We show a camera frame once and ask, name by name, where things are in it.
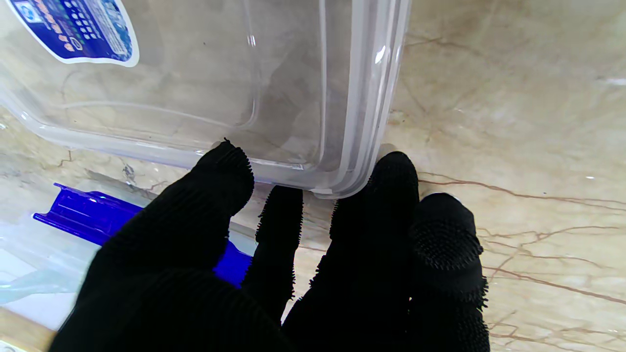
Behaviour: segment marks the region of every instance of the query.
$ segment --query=sticker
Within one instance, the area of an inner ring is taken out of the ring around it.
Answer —
[[[139,47],[120,0],[6,0],[26,29],[62,63],[133,67]]]

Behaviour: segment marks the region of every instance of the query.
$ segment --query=clear plastic container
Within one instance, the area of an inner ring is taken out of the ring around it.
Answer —
[[[260,182],[322,198],[367,182],[410,0],[121,3],[138,45],[130,67],[63,63],[0,11],[0,99],[34,133],[185,168],[228,138]]]

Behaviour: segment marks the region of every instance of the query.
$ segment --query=finger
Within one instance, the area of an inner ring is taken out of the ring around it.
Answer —
[[[221,143],[104,244],[81,295],[102,282],[134,274],[211,270],[224,254],[230,216],[248,201],[253,187],[243,151]]]
[[[401,152],[380,159],[366,193],[366,227],[359,239],[359,270],[352,296],[359,333],[378,341],[406,337],[408,228],[418,202],[418,177]]]
[[[257,246],[241,288],[280,325],[294,293],[294,255],[302,228],[302,191],[276,186],[267,197]]]
[[[448,194],[416,207],[409,232],[412,287],[408,335],[425,350],[489,351],[486,279],[473,214]]]

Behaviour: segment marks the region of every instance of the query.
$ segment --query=plastic food container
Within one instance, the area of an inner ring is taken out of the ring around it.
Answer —
[[[228,138],[259,182],[357,192],[410,0],[5,0],[0,100],[34,133],[191,168]]]

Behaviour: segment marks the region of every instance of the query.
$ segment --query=marble countertop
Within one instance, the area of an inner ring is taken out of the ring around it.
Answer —
[[[493,351],[626,351],[626,4],[413,1],[385,142],[420,193],[474,212]],[[67,150],[0,118],[0,217],[49,207],[53,182],[148,202],[186,170]],[[256,228],[271,186],[233,221]],[[332,202],[305,199],[296,295],[329,243]]]

